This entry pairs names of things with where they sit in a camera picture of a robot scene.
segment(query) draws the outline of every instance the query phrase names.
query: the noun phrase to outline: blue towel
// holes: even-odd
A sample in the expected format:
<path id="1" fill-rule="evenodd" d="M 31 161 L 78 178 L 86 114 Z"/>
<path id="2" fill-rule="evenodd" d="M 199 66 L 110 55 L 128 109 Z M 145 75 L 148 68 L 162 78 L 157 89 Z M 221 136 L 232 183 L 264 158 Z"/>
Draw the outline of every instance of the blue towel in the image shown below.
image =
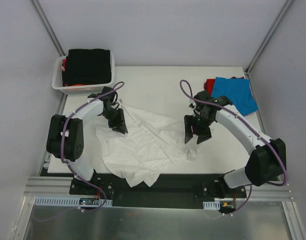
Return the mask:
<path id="1" fill-rule="evenodd" d="M 248 79 L 217 77 L 214 83 L 212 97 L 216 98 L 223 95 L 233 102 L 243 116 L 257 110 L 257 104 L 249 89 Z"/>

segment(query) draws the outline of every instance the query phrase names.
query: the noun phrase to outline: white plastic basket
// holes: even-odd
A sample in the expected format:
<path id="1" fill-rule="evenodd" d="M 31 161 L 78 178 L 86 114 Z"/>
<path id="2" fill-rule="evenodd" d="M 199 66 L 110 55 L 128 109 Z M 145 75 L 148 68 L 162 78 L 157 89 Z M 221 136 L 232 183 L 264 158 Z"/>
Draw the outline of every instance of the white plastic basket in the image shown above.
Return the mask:
<path id="1" fill-rule="evenodd" d="M 85 86 L 63 86 L 62 79 L 62 64 L 63 59 L 67 56 L 62 56 L 55 62 L 53 78 L 52 78 L 52 87 L 53 89 L 60 90 L 65 94 L 83 94 L 83 93 L 101 93 L 104 86 L 109 86 L 114 82 L 115 79 L 115 59 L 114 55 L 111 52 L 111 72 L 112 79 L 109 83 L 105 84 L 95 84 L 95 85 L 85 85 Z"/>

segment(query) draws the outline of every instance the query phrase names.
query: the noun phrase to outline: folded white cloth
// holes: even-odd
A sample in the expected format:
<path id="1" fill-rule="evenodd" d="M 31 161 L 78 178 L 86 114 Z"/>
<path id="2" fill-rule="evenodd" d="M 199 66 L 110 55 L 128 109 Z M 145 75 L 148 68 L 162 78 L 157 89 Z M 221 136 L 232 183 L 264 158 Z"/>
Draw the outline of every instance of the folded white cloth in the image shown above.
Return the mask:
<path id="1" fill-rule="evenodd" d="M 107 127 L 103 117 L 95 121 L 102 159 L 109 171 L 126 179 L 130 187 L 149 187 L 166 169 L 197 156 L 196 141 L 184 144 L 184 121 L 177 121 L 123 104 L 128 134 Z"/>

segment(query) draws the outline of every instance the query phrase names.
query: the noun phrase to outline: red garment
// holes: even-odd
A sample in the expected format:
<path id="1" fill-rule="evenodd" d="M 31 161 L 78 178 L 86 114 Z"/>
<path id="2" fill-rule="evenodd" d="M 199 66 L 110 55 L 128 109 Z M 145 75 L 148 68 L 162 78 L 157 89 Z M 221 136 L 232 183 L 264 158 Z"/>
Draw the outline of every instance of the red garment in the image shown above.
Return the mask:
<path id="1" fill-rule="evenodd" d="M 244 77 L 231 77 L 231 79 L 242 79 Z M 215 83 L 215 79 L 214 78 L 210 78 L 206 80 L 206 83 L 204 83 L 204 89 L 208 91 L 209 94 L 212 95 L 212 91 L 213 91 L 213 87 L 214 87 L 214 83 Z"/>

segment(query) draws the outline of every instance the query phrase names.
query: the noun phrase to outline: black cloth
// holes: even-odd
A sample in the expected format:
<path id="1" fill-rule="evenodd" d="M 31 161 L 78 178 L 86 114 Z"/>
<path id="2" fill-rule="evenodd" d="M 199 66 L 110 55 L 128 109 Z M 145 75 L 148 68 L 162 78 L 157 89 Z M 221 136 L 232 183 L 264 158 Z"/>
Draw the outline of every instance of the black cloth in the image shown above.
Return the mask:
<path id="1" fill-rule="evenodd" d="M 104 49 L 70 49 L 62 72 L 63 86 L 106 84 L 111 81 L 111 55 Z"/>

